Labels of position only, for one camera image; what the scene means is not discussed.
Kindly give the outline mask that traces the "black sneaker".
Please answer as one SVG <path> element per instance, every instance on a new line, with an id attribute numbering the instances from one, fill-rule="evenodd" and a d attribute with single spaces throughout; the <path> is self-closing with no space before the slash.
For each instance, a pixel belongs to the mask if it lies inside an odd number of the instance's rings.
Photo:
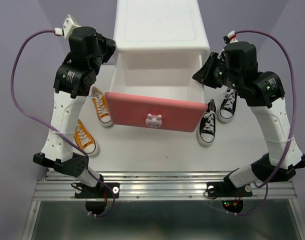
<path id="1" fill-rule="evenodd" d="M 218 119 L 223 123 L 229 123 L 233 120 L 236 113 L 238 93 L 232 88 L 227 88 L 224 98 L 217 111 Z"/>
<path id="2" fill-rule="evenodd" d="M 208 108 L 204 112 L 199 127 L 196 132 L 198 142 L 205 147 L 213 144 L 216 137 L 216 104 L 211 99 L 207 104 Z"/>

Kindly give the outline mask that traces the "black sneaker front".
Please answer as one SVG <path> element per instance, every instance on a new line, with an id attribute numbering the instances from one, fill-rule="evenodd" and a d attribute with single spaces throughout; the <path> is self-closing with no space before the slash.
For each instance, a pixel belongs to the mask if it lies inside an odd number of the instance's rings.
<path id="1" fill-rule="evenodd" d="M 205 147 L 213 144 L 216 137 L 216 104 L 211 99 L 207 104 L 208 108 L 204 112 L 199 127 L 196 132 L 198 142 Z"/>

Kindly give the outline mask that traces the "dark pink drawer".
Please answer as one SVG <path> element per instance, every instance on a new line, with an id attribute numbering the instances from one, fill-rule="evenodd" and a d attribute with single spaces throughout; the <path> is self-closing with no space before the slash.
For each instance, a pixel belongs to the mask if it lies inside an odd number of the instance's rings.
<path id="1" fill-rule="evenodd" d="M 118 54 L 105 93 L 113 124 L 194 132 L 208 107 L 192 79 L 202 63 L 200 53 Z"/>

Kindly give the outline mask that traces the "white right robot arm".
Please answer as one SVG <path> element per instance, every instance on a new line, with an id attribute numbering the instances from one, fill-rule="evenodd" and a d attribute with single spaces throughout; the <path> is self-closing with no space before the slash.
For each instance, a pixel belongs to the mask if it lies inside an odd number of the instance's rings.
<path id="1" fill-rule="evenodd" d="M 211 52 L 193 80 L 210 88 L 222 86 L 233 89 L 246 101 L 255 115 L 268 152 L 259 160 L 237 168 L 223 181 L 209 182 L 210 198 L 234 197 L 256 181 L 287 182 L 297 169 L 305 168 L 305 154 L 299 149 L 286 112 L 285 91 L 280 77 L 258 70 L 257 49 L 254 44 L 239 41 L 227 44 L 224 59 Z"/>

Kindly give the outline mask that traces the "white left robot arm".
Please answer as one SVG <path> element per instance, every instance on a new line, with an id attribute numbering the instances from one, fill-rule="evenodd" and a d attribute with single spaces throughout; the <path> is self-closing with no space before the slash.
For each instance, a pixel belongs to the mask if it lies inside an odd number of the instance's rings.
<path id="1" fill-rule="evenodd" d="M 102 63 L 114 53 L 115 41 L 103 37 L 90 26 L 74 29 L 68 38 L 70 51 L 58 68 L 54 79 L 54 106 L 48 136 L 33 162 L 63 175 L 76 178 L 76 190 L 99 197 L 113 188 L 104 177 L 89 167 L 89 156 L 84 150 L 73 151 L 74 135 L 80 112 L 96 82 Z"/>

